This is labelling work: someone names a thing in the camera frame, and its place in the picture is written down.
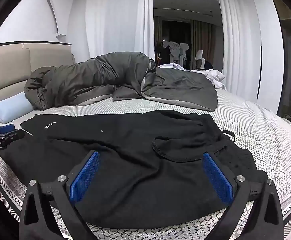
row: headboard panel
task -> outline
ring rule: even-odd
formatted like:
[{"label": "headboard panel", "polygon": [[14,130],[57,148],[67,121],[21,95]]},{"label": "headboard panel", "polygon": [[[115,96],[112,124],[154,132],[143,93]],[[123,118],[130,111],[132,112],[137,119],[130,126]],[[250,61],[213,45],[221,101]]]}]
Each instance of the headboard panel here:
[{"label": "headboard panel", "polygon": [[74,63],[71,44],[49,41],[0,44],[0,101],[22,92],[37,68]]}]

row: light blue pillow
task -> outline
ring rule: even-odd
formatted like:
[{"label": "light blue pillow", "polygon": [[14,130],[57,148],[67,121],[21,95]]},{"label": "light blue pillow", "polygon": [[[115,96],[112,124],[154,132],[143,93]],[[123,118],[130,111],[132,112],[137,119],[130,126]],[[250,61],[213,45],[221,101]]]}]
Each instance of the light blue pillow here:
[{"label": "light blue pillow", "polygon": [[25,92],[21,92],[0,101],[0,122],[9,123],[33,110],[34,108],[26,98]]}]

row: silver screw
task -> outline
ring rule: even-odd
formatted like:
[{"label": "silver screw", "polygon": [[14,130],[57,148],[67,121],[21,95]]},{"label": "silver screw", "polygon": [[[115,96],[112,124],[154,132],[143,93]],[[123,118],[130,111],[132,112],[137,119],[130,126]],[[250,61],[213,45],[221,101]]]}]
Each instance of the silver screw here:
[{"label": "silver screw", "polygon": [[245,177],[243,177],[242,175],[238,175],[237,176],[237,180],[240,182],[244,182],[245,181]]},{"label": "silver screw", "polygon": [[274,182],[273,182],[273,180],[271,180],[271,179],[267,179],[266,182],[267,182],[270,186],[274,185]]},{"label": "silver screw", "polygon": [[33,179],[32,181],[29,182],[30,186],[34,186],[35,184],[36,184],[36,180],[35,179]]},{"label": "silver screw", "polygon": [[60,182],[63,182],[65,180],[66,180],[65,175],[61,175],[61,176],[58,177],[58,181],[60,181]]}]

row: gray comforter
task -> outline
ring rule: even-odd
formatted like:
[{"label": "gray comforter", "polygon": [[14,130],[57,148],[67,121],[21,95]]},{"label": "gray comforter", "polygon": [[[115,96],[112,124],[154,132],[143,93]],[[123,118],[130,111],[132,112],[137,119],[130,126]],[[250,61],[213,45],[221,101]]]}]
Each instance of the gray comforter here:
[{"label": "gray comforter", "polygon": [[25,95],[36,109],[85,106],[112,97],[144,97],[162,103],[214,111],[217,93],[203,74],[158,68],[140,52],[114,52],[85,62],[42,67],[31,74]]}]

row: mattress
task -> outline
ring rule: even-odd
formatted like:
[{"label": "mattress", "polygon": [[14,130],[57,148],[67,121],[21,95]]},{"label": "mattress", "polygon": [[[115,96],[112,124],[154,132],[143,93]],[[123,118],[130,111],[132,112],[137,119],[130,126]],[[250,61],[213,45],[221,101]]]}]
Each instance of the mattress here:
[{"label": "mattress", "polygon": [[[20,124],[35,114],[62,114],[80,116],[89,114],[124,114],[145,113],[154,110],[171,109],[184,114],[210,114],[220,130],[229,130],[236,135],[235,144],[251,151],[256,166],[264,170],[270,179],[275,182],[283,215],[291,211],[291,122],[280,118],[270,111],[247,102],[224,90],[218,92],[218,107],[214,112],[174,106],[146,99],[132,99],[113,101],[105,99],[89,106],[62,106],[45,111],[32,111],[23,117],[14,120],[16,129]],[[26,186],[15,176],[10,167],[0,158],[0,176],[5,198],[9,198],[6,206],[15,205],[19,210],[22,207]],[[253,202],[248,202],[242,217],[234,231],[232,238],[238,237],[248,218]],[[65,235],[69,233],[57,209],[53,212],[60,230]],[[100,228],[89,225],[99,239],[204,239],[218,222],[224,210],[198,218],[181,225],[171,225],[165,228],[123,230]]]}]

